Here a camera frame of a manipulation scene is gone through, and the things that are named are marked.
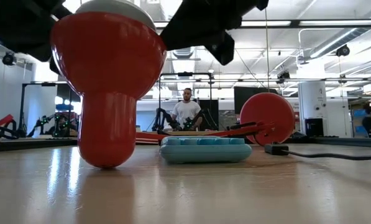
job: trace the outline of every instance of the light blue ice cube tray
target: light blue ice cube tray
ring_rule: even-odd
[[[168,163],[239,162],[251,153],[244,139],[217,136],[169,136],[160,147],[160,155]]]

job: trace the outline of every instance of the red disc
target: red disc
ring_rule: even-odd
[[[278,94],[259,93],[250,97],[240,111],[240,123],[263,122],[274,123],[275,129],[258,133],[247,138],[255,144],[282,143],[293,133],[295,128],[295,112],[290,103]]]

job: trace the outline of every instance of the white top of toy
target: white top of toy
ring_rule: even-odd
[[[82,4],[75,13],[108,12],[137,20],[156,30],[152,18],[140,7],[126,0],[92,0]]]

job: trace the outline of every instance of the white t-shirt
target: white t-shirt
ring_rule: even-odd
[[[174,106],[173,114],[177,115],[177,121],[180,122],[181,127],[184,128],[186,118],[195,118],[199,111],[200,106],[195,101],[191,100],[188,103],[180,101]]]

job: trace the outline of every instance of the black power adapter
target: black power adapter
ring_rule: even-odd
[[[289,147],[285,144],[266,144],[264,146],[265,152],[275,156],[289,155]]]

